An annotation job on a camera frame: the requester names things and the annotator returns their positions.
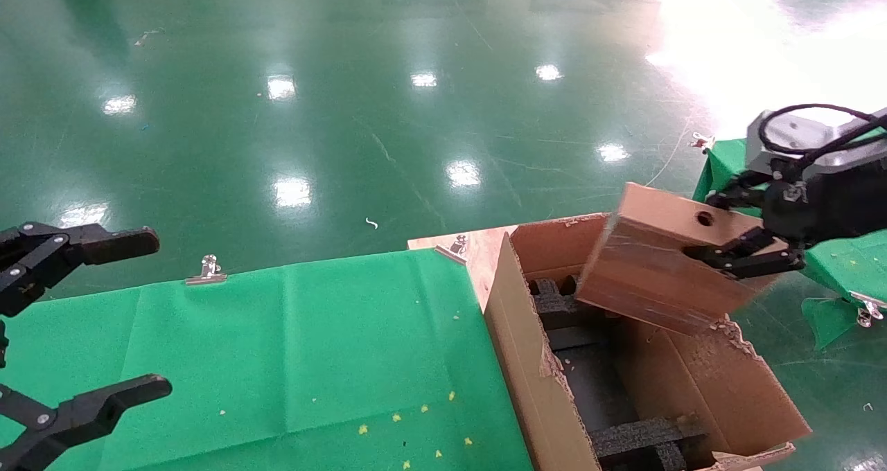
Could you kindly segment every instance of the cardboard box flap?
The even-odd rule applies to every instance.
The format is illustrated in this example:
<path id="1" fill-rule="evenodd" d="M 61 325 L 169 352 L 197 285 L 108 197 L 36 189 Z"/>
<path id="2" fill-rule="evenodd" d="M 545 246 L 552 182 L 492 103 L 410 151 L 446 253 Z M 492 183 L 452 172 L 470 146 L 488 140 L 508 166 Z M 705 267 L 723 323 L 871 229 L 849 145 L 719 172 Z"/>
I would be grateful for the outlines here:
<path id="1" fill-rule="evenodd" d="M 574 268 L 579 275 L 607 225 L 607 218 L 607 213 L 593 213 L 519 225 L 511 240 L 514 247 L 520 247 L 523 273 L 532 278 L 535 272 Z"/>
<path id="2" fill-rule="evenodd" d="M 758 468 L 761 465 L 773 464 L 776 461 L 782 461 L 792 452 L 795 452 L 795 445 L 785 443 L 775 449 L 767 452 L 761 452 L 751 457 L 742 455 L 734 455 L 726 452 L 712 452 L 715 458 L 715 465 L 711 468 L 701 469 L 700 471 L 745 471 L 746 469 Z"/>
<path id="3" fill-rule="evenodd" d="M 704 213 L 704 223 L 699 213 Z M 683 247 L 722 245 L 760 222 L 662 190 L 627 184 L 618 212 L 612 213 L 583 267 L 576 298 L 693 335 L 744 306 L 775 276 L 732 281 L 686 256 Z M 768 250 L 780 247 L 784 243 Z"/>
<path id="4" fill-rule="evenodd" d="M 536 469 L 601 469 L 570 388 L 550 364 L 548 339 L 508 236 L 502 242 L 484 318 Z"/>
<path id="5" fill-rule="evenodd" d="M 810 434 L 770 367 L 741 345 L 736 323 L 722 321 L 692 338 L 671 332 L 669 336 L 729 445 L 724 452 L 755 455 Z"/>
<path id="6" fill-rule="evenodd" d="M 739 326 L 729 320 L 719 326 L 688 337 L 647 323 L 621 323 L 617 369 L 625 389 L 641 418 L 699 418 L 709 433 L 687 456 L 696 468 L 709 467 L 712 453 L 741 456 L 730 467 L 712 469 L 738 471 L 776 461 L 793 451 L 783 448 L 786 442 L 810 427 L 741 338 Z"/>

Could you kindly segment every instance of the green epoxy floor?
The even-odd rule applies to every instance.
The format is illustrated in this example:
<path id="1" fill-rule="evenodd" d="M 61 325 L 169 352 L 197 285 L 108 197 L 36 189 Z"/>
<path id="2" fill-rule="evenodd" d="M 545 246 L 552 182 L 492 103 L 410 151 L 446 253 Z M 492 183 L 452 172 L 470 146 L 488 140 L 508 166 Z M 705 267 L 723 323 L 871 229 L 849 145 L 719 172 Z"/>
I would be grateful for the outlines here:
<path id="1" fill-rule="evenodd" d="M 690 196 L 694 132 L 884 107 L 884 33 L 887 0 L 0 0 L 0 225 L 161 235 L 58 298 Z M 814 353 L 823 292 L 738 314 L 815 431 L 771 468 L 887 469 L 887 332 Z"/>

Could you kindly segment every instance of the torn cardboard edge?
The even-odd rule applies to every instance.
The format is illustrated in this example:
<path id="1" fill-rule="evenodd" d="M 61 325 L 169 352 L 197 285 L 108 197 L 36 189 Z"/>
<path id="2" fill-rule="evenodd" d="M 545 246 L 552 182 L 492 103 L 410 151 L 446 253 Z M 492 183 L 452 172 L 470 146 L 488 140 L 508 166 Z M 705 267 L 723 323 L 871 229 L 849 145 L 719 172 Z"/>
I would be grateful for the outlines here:
<path id="1" fill-rule="evenodd" d="M 525 274 L 557 281 L 563 269 L 587 258 L 607 219 L 590 215 L 569 225 L 561 220 L 522 225 L 511 237 L 504 235 L 501 244 L 485 319 L 538 471 L 601 467 L 563 365 L 552 353 L 535 311 Z M 640 335 L 630 341 L 636 353 L 647 355 L 645 348 L 652 348 L 653 357 L 640 363 L 623 358 L 620 376 L 626 385 L 634 380 L 629 391 L 634 403 L 642 405 L 637 407 L 640 417 L 696 414 L 712 429 L 717 441 L 710 446 L 710 464 L 696 469 L 742 471 L 789 455 L 794 446 L 788 442 L 810 429 L 766 362 L 742 339 L 739 326 L 725 315 L 720 319 L 696 338 L 623 317 L 620 320 Z M 662 339 L 652 341 L 651 331 Z M 654 347 L 671 352 L 671 360 L 660 362 Z M 668 370 L 674 377 L 671 390 L 662 389 L 661 380 L 651 382 L 657 369 L 672 366 L 669 363 L 675 363 Z M 626 374 L 625 366 L 634 372 Z"/>

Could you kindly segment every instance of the green cloth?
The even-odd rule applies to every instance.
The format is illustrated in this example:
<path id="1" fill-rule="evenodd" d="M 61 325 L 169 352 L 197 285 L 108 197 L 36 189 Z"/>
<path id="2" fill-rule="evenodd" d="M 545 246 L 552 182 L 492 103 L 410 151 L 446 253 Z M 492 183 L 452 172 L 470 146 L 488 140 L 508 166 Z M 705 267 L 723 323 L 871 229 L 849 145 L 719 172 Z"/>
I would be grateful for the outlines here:
<path id="1" fill-rule="evenodd" d="M 709 151 L 694 200 L 702 202 L 745 169 L 745 140 L 722 140 Z M 741 210 L 760 215 L 759 210 Z M 838 292 L 846 301 L 805 301 L 804 316 L 814 329 L 816 348 L 822 349 L 856 323 L 856 303 L 851 291 L 887 301 L 887 231 L 854 240 L 833 240 L 807 251 L 802 274 Z"/>
<path id="2" fill-rule="evenodd" d="M 49 301 L 7 326 L 3 383 L 44 404 L 173 385 L 53 471 L 532 471 L 468 273 L 431 249 Z"/>

